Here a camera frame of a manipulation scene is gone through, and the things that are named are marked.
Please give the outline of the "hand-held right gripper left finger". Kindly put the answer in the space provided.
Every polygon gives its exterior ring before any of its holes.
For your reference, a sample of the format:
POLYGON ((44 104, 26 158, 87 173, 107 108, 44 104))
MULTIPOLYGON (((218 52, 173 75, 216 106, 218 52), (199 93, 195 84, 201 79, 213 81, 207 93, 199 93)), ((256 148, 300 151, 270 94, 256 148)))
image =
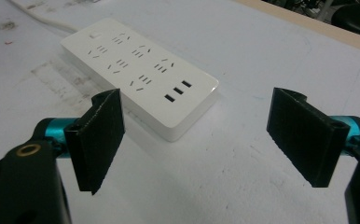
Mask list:
POLYGON ((64 130, 80 191, 94 195, 104 182, 125 133, 120 89, 91 98, 91 108, 64 130))

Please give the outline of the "black chair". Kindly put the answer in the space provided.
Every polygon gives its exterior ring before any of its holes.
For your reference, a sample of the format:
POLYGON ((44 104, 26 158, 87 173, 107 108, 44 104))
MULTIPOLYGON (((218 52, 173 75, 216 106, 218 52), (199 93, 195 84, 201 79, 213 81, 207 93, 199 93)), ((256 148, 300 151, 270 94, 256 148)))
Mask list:
POLYGON ((360 35, 360 4, 340 7, 333 14, 331 24, 360 35))

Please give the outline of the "white power strip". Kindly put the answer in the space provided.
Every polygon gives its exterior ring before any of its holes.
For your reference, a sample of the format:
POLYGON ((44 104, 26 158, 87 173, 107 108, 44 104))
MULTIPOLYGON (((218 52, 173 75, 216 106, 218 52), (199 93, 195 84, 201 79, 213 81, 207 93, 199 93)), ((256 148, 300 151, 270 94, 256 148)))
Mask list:
POLYGON ((217 99, 216 78, 113 19, 61 41, 69 60, 163 139, 179 139, 217 99))

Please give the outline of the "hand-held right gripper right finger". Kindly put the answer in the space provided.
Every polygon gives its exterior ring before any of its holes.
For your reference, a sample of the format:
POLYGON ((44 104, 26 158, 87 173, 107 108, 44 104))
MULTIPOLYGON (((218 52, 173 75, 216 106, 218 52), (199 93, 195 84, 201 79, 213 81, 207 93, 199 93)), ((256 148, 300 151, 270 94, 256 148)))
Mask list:
POLYGON ((310 105, 305 95, 275 88, 267 131, 312 187, 326 188, 350 126, 310 105))

